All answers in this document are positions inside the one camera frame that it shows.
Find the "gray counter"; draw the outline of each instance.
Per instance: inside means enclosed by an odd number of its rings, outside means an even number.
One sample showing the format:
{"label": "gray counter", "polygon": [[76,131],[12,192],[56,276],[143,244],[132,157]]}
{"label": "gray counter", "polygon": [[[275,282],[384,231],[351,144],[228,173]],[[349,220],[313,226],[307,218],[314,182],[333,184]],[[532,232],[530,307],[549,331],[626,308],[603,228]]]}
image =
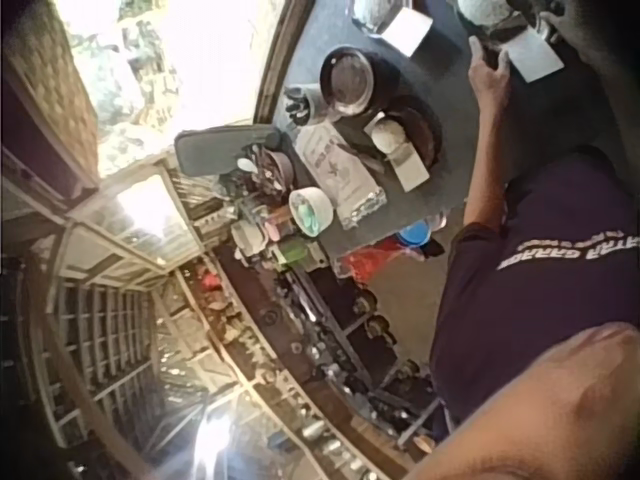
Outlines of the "gray counter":
{"label": "gray counter", "polygon": [[[381,240],[428,215],[460,205],[467,193],[478,129],[478,108],[468,82],[470,51],[466,31],[444,0],[416,2],[434,19],[434,26],[411,59],[361,33],[346,15],[346,0],[316,0],[296,47],[285,85],[318,82],[327,53],[349,44],[375,51],[395,65],[404,87],[413,90],[435,112],[442,128],[442,152],[430,170],[429,181],[405,193],[392,170],[376,176],[388,203],[362,220],[358,228],[343,230],[337,220],[320,235],[332,258]],[[566,68],[534,84],[513,72],[513,96],[505,129],[508,178],[550,161],[580,144],[592,142],[610,129],[613,117],[593,72],[567,45],[557,48]],[[282,104],[276,125],[285,130]],[[312,183],[294,156],[298,182]]]}

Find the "person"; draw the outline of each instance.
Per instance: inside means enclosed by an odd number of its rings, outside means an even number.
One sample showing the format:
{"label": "person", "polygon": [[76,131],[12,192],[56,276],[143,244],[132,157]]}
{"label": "person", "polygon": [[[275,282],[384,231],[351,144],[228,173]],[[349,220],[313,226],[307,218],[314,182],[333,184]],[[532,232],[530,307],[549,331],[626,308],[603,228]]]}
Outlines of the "person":
{"label": "person", "polygon": [[640,91],[585,1],[546,18],[600,74],[634,173],[585,147],[505,190],[509,59],[470,39],[479,140],[430,363],[459,426],[412,480],[640,478]]}

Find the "white paper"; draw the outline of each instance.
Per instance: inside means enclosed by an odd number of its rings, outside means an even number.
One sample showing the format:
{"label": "white paper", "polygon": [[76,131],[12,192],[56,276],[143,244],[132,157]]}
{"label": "white paper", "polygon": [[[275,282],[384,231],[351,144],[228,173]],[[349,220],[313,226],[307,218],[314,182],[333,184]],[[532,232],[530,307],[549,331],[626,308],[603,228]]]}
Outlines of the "white paper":
{"label": "white paper", "polygon": [[433,25],[433,19],[403,7],[382,33],[382,39],[410,57]]}
{"label": "white paper", "polygon": [[396,149],[389,155],[389,161],[405,192],[410,192],[430,178],[427,167],[412,143]]}
{"label": "white paper", "polygon": [[531,27],[503,45],[511,63],[527,83],[557,72],[564,67],[553,48]]}

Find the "purple shirt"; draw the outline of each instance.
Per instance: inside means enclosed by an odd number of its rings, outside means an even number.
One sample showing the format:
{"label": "purple shirt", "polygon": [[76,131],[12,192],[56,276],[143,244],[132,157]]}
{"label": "purple shirt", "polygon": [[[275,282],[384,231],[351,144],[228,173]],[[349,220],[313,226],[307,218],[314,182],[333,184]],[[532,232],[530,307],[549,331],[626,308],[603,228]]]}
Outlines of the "purple shirt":
{"label": "purple shirt", "polygon": [[612,321],[640,326],[640,237],[613,170],[570,157],[507,190],[500,234],[479,224],[454,240],[431,371],[459,420],[540,354]]}

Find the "blue lid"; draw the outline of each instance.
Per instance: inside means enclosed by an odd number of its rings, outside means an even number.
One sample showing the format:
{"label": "blue lid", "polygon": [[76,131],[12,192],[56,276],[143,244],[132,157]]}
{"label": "blue lid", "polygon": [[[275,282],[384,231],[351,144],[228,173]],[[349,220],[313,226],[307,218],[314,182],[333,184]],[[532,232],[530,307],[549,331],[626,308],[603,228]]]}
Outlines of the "blue lid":
{"label": "blue lid", "polygon": [[408,247],[421,247],[431,238],[431,228],[424,220],[414,223],[413,225],[403,228],[397,234],[400,242]]}

